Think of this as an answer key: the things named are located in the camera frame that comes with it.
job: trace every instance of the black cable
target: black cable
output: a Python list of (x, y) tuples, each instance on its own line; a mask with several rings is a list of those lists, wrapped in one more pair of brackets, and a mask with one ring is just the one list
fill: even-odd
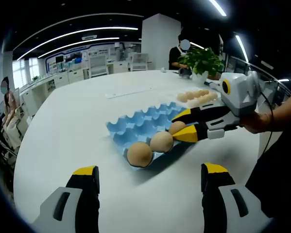
[(273, 123), (274, 123), (274, 113), (273, 113), (273, 109), (272, 109), (272, 105), (271, 103), (269, 102), (269, 100), (266, 98), (266, 96), (263, 94), (263, 92), (261, 92), (261, 95), (264, 97), (265, 101), (267, 102), (268, 106), (270, 107), (270, 110), (271, 110), (271, 113), (272, 113), (272, 118), (271, 118), (271, 122), (270, 122), (270, 126), (271, 126), (271, 134), (270, 134), (270, 137), (268, 138), (268, 141), (266, 143), (266, 147), (263, 151), (263, 153), (261, 154), (261, 156), (265, 153), (266, 151), (266, 148), (268, 147), (268, 144), (271, 140), (271, 137), (272, 137), (272, 134), (273, 134)]

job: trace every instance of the green leaves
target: green leaves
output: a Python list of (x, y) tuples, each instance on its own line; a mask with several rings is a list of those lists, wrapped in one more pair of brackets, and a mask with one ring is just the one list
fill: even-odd
[(223, 67), (219, 57), (214, 54), (211, 48), (207, 50), (194, 49), (179, 57), (178, 61), (191, 67), (195, 74), (203, 74), (208, 71), (210, 75), (215, 76), (217, 71)]

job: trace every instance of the ceiling light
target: ceiling light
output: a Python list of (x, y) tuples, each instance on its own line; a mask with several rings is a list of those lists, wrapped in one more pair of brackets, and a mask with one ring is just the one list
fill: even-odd
[(222, 16), (226, 16), (224, 10), (220, 7), (220, 5), (215, 0), (209, 0), (209, 1), (214, 5), (215, 8), (217, 8), (217, 10), (220, 12)]
[(238, 41), (238, 43), (239, 43), (239, 45), (241, 47), (242, 53), (244, 55), (244, 59), (246, 60), (246, 62), (249, 62), (248, 57), (247, 57), (247, 54), (246, 54), (246, 50), (244, 49), (244, 46), (242, 44), (242, 41), (241, 41), (239, 35), (236, 35), (236, 39), (237, 39), (237, 41)]
[(204, 49), (204, 47), (202, 47), (202, 46), (200, 46), (200, 45), (197, 45), (197, 44), (195, 44), (195, 43), (193, 43), (193, 42), (190, 42), (190, 44), (191, 44), (191, 45), (195, 45), (195, 46), (197, 46), (197, 47), (199, 47), (199, 48), (201, 48), (201, 49)]
[(59, 48), (57, 48), (57, 49), (55, 49), (55, 50), (51, 50), (51, 51), (49, 51), (49, 52), (46, 52), (46, 53), (44, 53), (43, 55), (40, 55), (38, 58), (41, 58), (41, 57), (43, 57), (43, 56), (45, 56), (45, 55), (47, 55), (47, 54), (49, 54), (49, 53), (52, 53), (52, 52), (55, 52), (55, 51), (57, 51), (57, 50), (64, 49), (64, 48), (66, 48), (66, 47), (73, 46), (73, 45), (78, 45), (78, 44), (87, 43), (87, 42), (92, 42), (92, 41), (98, 41), (98, 40), (117, 40), (117, 39), (119, 39), (119, 37), (99, 38), (99, 39), (92, 39), (92, 40), (80, 41), (80, 42), (76, 42), (76, 43), (73, 43), (73, 44), (64, 45), (64, 46), (59, 47)]
[(138, 28), (129, 28), (129, 27), (102, 27), (102, 28), (89, 28), (89, 29), (84, 29), (84, 30), (79, 30), (79, 31), (75, 31), (75, 32), (71, 32), (71, 33), (67, 33), (67, 34), (64, 34), (64, 35), (60, 35), (60, 36), (57, 36), (53, 39), (50, 39), (44, 43), (41, 43), (40, 45), (34, 47), (33, 49), (27, 51), (25, 54), (23, 54), (22, 56), (20, 56), (17, 61), (19, 61), (22, 57), (24, 57), (25, 55), (27, 55), (28, 53), (32, 52), (33, 50), (41, 47), (42, 45), (45, 45), (51, 41), (54, 41), (56, 39), (59, 39), (59, 38), (62, 38), (64, 36), (68, 36), (68, 35), (72, 35), (72, 34), (76, 34), (76, 33), (82, 33), (82, 32), (88, 32), (88, 31), (95, 31), (95, 30), (105, 30), (105, 29), (123, 29), (123, 30), (138, 30)]

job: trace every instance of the desk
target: desk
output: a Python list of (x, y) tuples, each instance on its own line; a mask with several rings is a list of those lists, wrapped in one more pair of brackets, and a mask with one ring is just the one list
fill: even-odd
[[(16, 209), (28, 222), (40, 204), (65, 186), (80, 167), (100, 171), (100, 232), (202, 232), (201, 164), (226, 167), (245, 183), (257, 161), (259, 135), (244, 128), (224, 138), (203, 140), (185, 154), (162, 156), (147, 169), (132, 171), (105, 126), (119, 116), (159, 106), (164, 92), (195, 85), (170, 71), (126, 72), (56, 89), (32, 120), (18, 152), (14, 175)], [(106, 94), (136, 94), (107, 99)]]

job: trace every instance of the ceiling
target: ceiling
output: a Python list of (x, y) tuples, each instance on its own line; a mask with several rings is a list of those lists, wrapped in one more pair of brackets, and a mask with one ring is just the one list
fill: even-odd
[[(203, 47), (216, 46), (220, 34), (224, 41), (224, 50), (244, 60), (235, 39), (237, 33), (241, 36), (250, 63), (279, 79), (291, 78), (291, 3), (273, 0), (217, 0), (217, 2), (227, 17), (222, 17), (209, 0), (78, 0), (71, 3), (65, 0), (46, 0), (38, 5), (21, 5), (14, 2), (6, 10), (10, 16), (6, 25), (10, 30), (4, 49), (13, 50), (14, 59), (17, 59), (36, 45), (56, 36), (82, 29), (109, 26), (137, 27), (139, 30), (78, 33), (43, 45), (24, 58), (36, 57), (55, 48), (79, 42), (82, 36), (90, 34), (96, 34), (98, 38), (120, 37), (120, 41), (140, 42), (138, 39), (141, 38), (142, 21), (161, 13), (181, 21), (187, 39)], [(113, 12), (144, 17), (110, 14), (75, 18), (49, 27), (19, 45), (35, 32), (62, 20)], [(274, 69), (270, 70), (262, 65), (261, 60)]]

